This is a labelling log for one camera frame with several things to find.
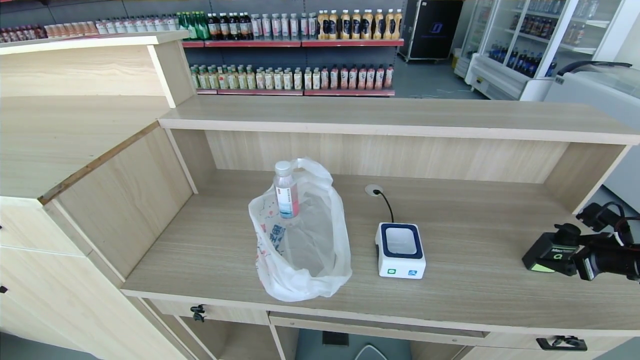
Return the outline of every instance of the black handle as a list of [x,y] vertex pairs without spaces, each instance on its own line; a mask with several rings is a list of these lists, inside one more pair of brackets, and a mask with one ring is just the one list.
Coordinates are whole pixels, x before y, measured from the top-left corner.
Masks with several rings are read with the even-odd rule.
[[191,306],[190,309],[193,312],[193,319],[195,321],[201,321],[204,322],[204,318],[205,316],[204,314],[204,307],[202,307],[202,305],[198,305],[198,306]]
[[551,344],[546,338],[537,338],[536,341],[546,351],[587,351],[587,343],[575,336],[556,336]]

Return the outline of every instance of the refrigerator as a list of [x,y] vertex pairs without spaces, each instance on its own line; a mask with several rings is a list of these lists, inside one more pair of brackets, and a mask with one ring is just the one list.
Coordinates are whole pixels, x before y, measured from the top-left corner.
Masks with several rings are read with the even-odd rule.
[[[640,131],[640,70],[620,63],[587,63],[568,70],[555,78],[545,102],[590,104]],[[638,184],[640,147],[633,146],[605,180],[604,186],[640,212]]]
[[542,101],[558,69],[613,61],[638,0],[496,0],[465,82],[490,99]]
[[462,0],[409,2],[402,28],[405,41],[398,54],[407,62],[448,59],[462,5]]

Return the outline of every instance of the white plastic bag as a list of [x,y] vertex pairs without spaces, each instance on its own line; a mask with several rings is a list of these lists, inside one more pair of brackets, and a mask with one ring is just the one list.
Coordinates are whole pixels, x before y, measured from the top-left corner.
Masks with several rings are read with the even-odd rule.
[[264,289],[282,301],[331,297],[351,277],[351,251],[340,195],[319,163],[291,161],[300,212],[282,219],[274,186],[249,203],[258,237],[255,266]]

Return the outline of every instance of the electrical cord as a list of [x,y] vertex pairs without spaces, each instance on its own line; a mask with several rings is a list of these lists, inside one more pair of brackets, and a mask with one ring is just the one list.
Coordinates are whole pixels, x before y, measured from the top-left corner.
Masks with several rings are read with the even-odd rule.
[[394,221],[394,211],[391,210],[391,205],[389,205],[389,200],[387,200],[387,197],[385,196],[384,193],[382,193],[380,190],[375,189],[373,190],[373,194],[375,195],[382,195],[383,199],[385,199],[385,202],[387,203],[387,206],[389,207],[389,213],[391,213],[391,222],[395,222]]

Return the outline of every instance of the display refrigerator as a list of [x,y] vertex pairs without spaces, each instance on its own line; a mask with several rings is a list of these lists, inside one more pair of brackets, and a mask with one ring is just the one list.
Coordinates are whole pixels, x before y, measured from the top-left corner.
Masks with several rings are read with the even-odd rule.
[[490,99],[542,101],[558,69],[613,61],[640,0],[496,0],[467,84]]
[[471,21],[467,27],[467,34],[462,43],[462,53],[454,69],[454,73],[461,78],[467,76],[471,57],[480,49],[480,43],[482,42],[487,24],[493,13],[493,5],[495,2],[496,0],[476,0]]
[[[556,76],[545,102],[590,104],[640,131],[640,70],[631,64],[578,63]],[[604,186],[640,212],[640,147],[627,155],[604,181]]]

